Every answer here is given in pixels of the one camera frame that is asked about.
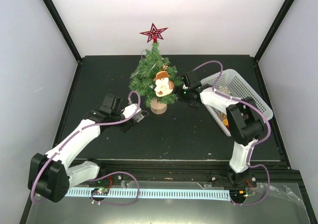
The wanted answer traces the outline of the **clear battery box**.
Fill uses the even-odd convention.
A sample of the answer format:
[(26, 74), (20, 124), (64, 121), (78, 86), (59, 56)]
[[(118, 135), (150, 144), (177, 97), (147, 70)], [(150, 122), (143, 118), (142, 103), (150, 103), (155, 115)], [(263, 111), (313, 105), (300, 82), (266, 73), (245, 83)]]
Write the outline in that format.
[(142, 121), (144, 119), (144, 115), (142, 114), (142, 112), (135, 114), (135, 116), (132, 117), (132, 119), (134, 120), (134, 122), (138, 123), (140, 121)]

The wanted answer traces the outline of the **white perforated plastic basket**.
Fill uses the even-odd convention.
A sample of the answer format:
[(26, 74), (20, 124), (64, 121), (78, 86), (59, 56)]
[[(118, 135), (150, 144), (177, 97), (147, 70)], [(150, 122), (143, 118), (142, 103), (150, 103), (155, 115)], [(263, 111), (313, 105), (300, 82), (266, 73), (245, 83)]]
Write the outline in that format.
[[(210, 84), (213, 85), (214, 81), (217, 79), (219, 73), (213, 74), (201, 80), (202, 85)], [(222, 72), (221, 77), (217, 80), (215, 88), (219, 90), (220, 86), (227, 86), (231, 92), (231, 96), (237, 98), (251, 97), (255, 101), (258, 110), (266, 117), (269, 121), (273, 118), (272, 109), (266, 104), (266, 102), (261, 98), (260, 95), (249, 85), (247, 81), (235, 70), (227, 69)], [(230, 137), (230, 131), (223, 124), (222, 119), (219, 115), (226, 115), (222, 110), (214, 108), (211, 105), (205, 105), (212, 117), (221, 127), (226, 136)]]

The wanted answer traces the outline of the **small green christmas tree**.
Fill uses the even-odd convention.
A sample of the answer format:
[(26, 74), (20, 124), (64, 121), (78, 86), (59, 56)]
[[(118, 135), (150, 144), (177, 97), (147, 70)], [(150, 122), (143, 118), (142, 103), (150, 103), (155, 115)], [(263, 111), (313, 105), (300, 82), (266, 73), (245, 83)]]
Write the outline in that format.
[(152, 85), (147, 85), (145, 81), (142, 79), (141, 75), (141, 69), (142, 69), (142, 58), (140, 59), (137, 68), (134, 72), (132, 72), (130, 76), (130, 84), (129, 88), (131, 90), (137, 91), (140, 96), (144, 98), (145, 105), (147, 107), (151, 106), (151, 101), (153, 99), (157, 99), (158, 102), (164, 103), (164, 104), (173, 104), (177, 101), (177, 95), (175, 95), (173, 92), (167, 96), (164, 97), (157, 97), (156, 93), (154, 91), (155, 88), (155, 82), (154, 78), (156, 77), (156, 74), (160, 71), (162, 71), (162, 67), (164, 64), (168, 64), (167, 72), (170, 75), (169, 79), (174, 83), (174, 86), (181, 86), (182, 80), (178, 76), (178, 71), (175, 66), (170, 65), (170, 61), (168, 57), (163, 57), (160, 50), (159, 50), (159, 43), (152, 43), (152, 46), (150, 48), (152, 51), (157, 50), (159, 52), (159, 59), (156, 63), (156, 67), (153, 69), (153, 80)]

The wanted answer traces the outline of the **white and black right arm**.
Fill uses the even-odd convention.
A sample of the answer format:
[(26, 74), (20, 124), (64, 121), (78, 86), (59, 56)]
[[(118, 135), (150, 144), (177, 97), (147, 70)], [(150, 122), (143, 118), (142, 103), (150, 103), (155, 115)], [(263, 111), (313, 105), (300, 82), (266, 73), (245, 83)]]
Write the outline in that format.
[(181, 76), (183, 85), (175, 89), (179, 100), (197, 107), (215, 108), (226, 114), (234, 149), (226, 172), (231, 186), (238, 186), (252, 168), (250, 159), (254, 147), (268, 139), (271, 133), (267, 118), (256, 108), (251, 97), (236, 98), (217, 90), (213, 85), (202, 84), (194, 71)]

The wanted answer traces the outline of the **red star tree topper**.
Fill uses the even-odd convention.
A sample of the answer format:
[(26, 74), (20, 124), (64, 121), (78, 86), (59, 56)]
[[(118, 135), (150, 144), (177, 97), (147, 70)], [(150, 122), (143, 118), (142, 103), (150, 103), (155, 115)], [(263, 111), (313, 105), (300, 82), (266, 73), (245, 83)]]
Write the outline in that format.
[(157, 28), (154, 23), (151, 24), (151, 27), (148, 31), (140, 32), (139, 34), (147, 36), (147, 42), (157, 43), (158, 40), (164, 40), (162, 33), (165, 32), (168, 27)]

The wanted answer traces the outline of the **wooden santa ornament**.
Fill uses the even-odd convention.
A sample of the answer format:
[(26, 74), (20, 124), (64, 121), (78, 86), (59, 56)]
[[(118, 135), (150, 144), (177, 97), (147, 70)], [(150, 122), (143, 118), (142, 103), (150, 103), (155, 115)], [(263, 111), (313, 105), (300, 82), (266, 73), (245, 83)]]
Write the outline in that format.
[(164, 97), (173, 92), (174, 83), (169, 79), (170, 75), (167, 71), (160, 71), (154, 78), (154, 91), (157, 97)]

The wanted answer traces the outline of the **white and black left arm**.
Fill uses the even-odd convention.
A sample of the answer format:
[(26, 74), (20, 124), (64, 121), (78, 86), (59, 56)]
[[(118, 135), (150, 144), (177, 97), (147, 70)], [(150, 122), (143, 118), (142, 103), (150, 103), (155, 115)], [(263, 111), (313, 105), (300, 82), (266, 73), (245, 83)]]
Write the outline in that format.
[(77, 155), (108, 127), (129, 129), (141, 114), (141, 99), (121, 107), (121, 99), (106, 95), (102, 104), (90, 110), (79, 125), (57, 146), (45, 154), (36, 153), (31, 161), (28, 176), (30, 199), (39, 202), (39, 197), (54, 203), (62, 200), (69, 189), (84, 182), (103, 183), (108, 174), (101, 162), (90, 159), (72, 166)]

